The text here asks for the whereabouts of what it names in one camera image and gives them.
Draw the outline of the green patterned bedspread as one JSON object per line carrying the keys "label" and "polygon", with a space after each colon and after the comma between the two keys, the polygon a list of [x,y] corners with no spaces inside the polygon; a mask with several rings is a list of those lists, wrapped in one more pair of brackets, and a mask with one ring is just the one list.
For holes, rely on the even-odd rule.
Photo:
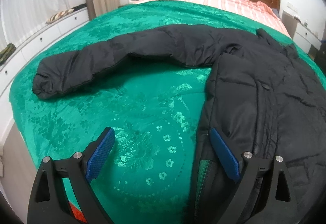
{"label": "green patterned bedspread", "polygon": [[[250,33],[263,29],[282,45],[294,45],[325,89],[323,73],[289,37],[241,15],[159,0],[128,5],[90,21],[29,62],[13,81],[9,100],[36,170],[44,157],[69,158],[84,151],[106,127],[114,129],[114,146],[91,181],[112,223],[214,223],[230,195],[220,205],[211,202],[211,220],[196,218],[190,207],[196,131],[211,68],[133,60],[49,99],[33,93],[33,80],[44,58],[175,24]],[[232,193],[235,183],[230,183]],[[325,199],[305,223],[325,223]]]}

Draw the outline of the pink plaid bed sheet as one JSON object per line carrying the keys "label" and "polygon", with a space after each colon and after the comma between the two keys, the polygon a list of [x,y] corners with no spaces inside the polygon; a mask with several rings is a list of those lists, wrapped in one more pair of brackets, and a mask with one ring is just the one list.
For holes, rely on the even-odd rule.
{"label": "pink plaid bed sheet", "polygon": [[267,4],[258,1],[250,0],[174,0],[189,3],[196,3],[214,7],[231,13],[235,13],[251,20],[264,24],[272,29],[275,29],[286,36],[289,36],[285,25],[276,15],[276,10],[269,7]]}

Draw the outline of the striped folded cloth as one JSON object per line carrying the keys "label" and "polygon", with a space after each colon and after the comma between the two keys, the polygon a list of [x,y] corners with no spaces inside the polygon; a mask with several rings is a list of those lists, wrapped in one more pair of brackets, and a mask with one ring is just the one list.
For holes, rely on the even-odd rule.
{"label": "striped folded cloth", "polygon": [[56,22],[60,20],[61,18],[71,14],[74,12],[74,9],[67,9],[65,11],[58,12],[54,15],[52,15],[50,18],[47,19],[46,24],[52,24],[53,22]]}

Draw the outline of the black puffer jacket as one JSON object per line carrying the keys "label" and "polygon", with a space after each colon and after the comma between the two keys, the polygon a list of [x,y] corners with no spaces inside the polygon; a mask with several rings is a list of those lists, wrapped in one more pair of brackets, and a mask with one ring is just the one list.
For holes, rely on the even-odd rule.
{"label": "black puffer jacket", "polygon": [[294,45],[263,29],[162,26],[44,58],[32,90],[41,99],[67,94],[133,60],[211,68],[191,175],[196,218],[211,220],[211,202],[220,205],[231,193],[209,141],[220,128],[242,151],[285,159],[297,202],[291,222],[308,222],[325,199],[325,89]]}

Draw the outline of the orange red blanket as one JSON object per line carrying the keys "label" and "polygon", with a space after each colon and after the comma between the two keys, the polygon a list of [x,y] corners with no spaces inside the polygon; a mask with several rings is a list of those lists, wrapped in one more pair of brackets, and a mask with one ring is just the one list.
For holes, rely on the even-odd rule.
{"label": "orange red blanket", "polygon": [[71,202],[70,202],[70,208],[72,210],[72,213],[74,214],[74,217],[77,220],[87,223],[87,220],[85,219],[83,213],[76,206],[74,206]]}

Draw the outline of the white desk with drawers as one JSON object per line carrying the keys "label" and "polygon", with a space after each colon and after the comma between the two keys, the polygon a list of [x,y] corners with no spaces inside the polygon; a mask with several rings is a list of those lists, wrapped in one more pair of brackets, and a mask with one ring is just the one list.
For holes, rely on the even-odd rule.
{"label": "white desk with drawers", "polygon": [[306,54],[315,57],[320,50],[321,42],[312,31],[285,11],[281,20],[294,43]]}

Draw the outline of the white window-side cabinet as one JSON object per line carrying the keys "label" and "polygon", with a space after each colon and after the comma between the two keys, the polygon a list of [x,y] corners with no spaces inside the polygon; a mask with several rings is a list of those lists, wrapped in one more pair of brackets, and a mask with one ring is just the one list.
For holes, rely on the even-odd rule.
{"label": "white window-side cabinet", "polygon": [[1,140],[9,133],[13,113],[9,102],[9,91],[17,74],[35,56],[57,43],[68,34],[89,22],[87,8],[82,8],[45,26],[36,35],[20,45],[7,62],[1,66]]}

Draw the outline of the dark camouflage cloth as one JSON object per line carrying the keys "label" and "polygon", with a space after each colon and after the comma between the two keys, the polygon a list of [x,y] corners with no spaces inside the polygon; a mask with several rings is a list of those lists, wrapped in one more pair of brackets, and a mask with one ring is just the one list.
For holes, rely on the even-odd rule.
{"label": "dark camouflage cloth", "polygon": [[7,47],[0,52],[0,65],[5,64],[7,59],[16,51],[16,47],[14,44],[9,43]]}

